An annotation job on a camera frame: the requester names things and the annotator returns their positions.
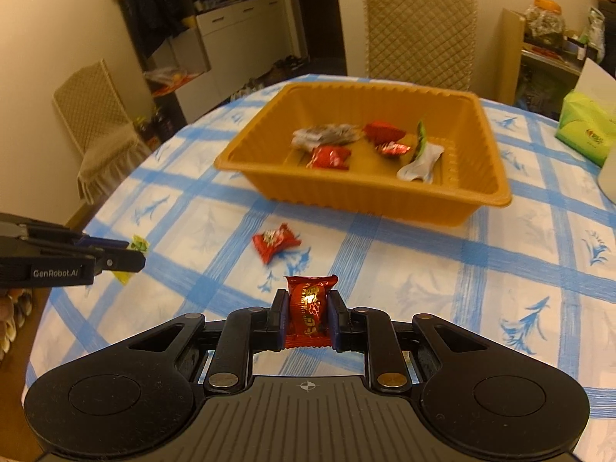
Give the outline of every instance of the beige chair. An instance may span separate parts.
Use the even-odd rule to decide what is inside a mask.
[[[370,78],[468,90],[477,0],[364,0]]]
[[[54,92],[54,103],[83,155],[79,197],[109,196],[151,153],[113,86],[104,60],[75,72]]]

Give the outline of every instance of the blue plaid pattern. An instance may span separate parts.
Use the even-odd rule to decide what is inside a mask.
[[[367,81],[308,75],[296,81]],[[146,237],[143,272],[124,287],[110,273],[91,287],[54,289],[27,371],[53,367],[174,316],[220,319],[267,306],[284,275],[335,273],[350,307],[409,320],[431,312],[578,379],[591,420],[586,461],[616,460],[616,209],[599,169],[554,138],[541,116],[484,101],[514,200],[458,228],[277,203],[212,162],[281,88],[278,84],[181,130],[114,193],[87,227],[95,236]],[[287,222],[302,246],[265,267],[251,236]],[[301,348],[261,353],[255,373],[360,373],[355,353]]]

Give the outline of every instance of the candy wrapper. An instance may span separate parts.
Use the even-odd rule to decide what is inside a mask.
[[[389,142],[398,142],[407,134],[404,130],[394,127],[390,123],[385,123],[384,121],[373,121],[372,123],[368,123],[363,128],[363,132],[366,139],[375,146],[380,146],[381,144],[387,144]]]
[[[427,142],[419,157],[398,170],[396,177],[401,180],[421,179],[423,182],[431,184],[434,178],[432,169],[444,150],[443,146]]]
[[[349,124],[318,125],[293,132],[291,146],[312,152],[319,146],[344,146],[359,140],[357,126]]]
[[[377,152],[385,156],[386,158],[396,158],[407,154],[411,150],[410,146],[404,144],[398,144],[395,142],[389,142],[387,144],[381,144],[377,146]]]
[[[346,159],[350,149],[341,146],[319,146],[312,151],[312,159],[306,168],[349,170]]]
[[[286,224],[281,224],[278,229],[271,229],[253,236],[253,245],[265,265],[269,264],[278,252],[301,244],[301,240],[295,237]]]
[[[126,249],[136,250],[146,255],[148,253],[148,250],[150,249],[150,243],[148,243],[145,238],[142,238],[141,236],[138,236],[135,234],[132,237],[131,244],[128,245]],[[125,273],[122,271],[113,271],[113,275],[117,278],[117,280],[120,283],[122,283],[123,285],[126,285],[129,282],[129,280],[135,275],[135,273]]]
[[[286,276],[289,286],[289,323],[285,347],[326,347],[327,294],[338,282],[336,275],[323,278]]]
[[[415,147],[415,154],[413,154],[411,163],[398,170],[396,177],[401,180],[421,179],[423,182],[431,184],[434,179],[432,168],[444,150],[443,146],[427,141],[426,128],[423,122],[420,121],[419,125],[417,125],[417,147]]]

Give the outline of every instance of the hanging jacket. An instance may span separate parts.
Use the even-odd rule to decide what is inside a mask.
[[[149,57],[165,39],[177,36],[187,28],[179,0],[124,0],[136,46]]]

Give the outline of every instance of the yellow candy wrapper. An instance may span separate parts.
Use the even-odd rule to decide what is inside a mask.
[[[128,245],[127,249],[136,250],[138,252],[143,253],[144,256],[146,256],[148,253],[148,250],[150,249],[150,243],[148,243],[148,241],[145,238],[142,238],[141,236],[138,236],[135,234],[132,237],[132,242],[130,245]],[[125,273],[122,271],[112,271],[112,272],[113,272],[113,275],[116,277],[116,279],[123,285],[126,285],[135,274],[135,273]]]

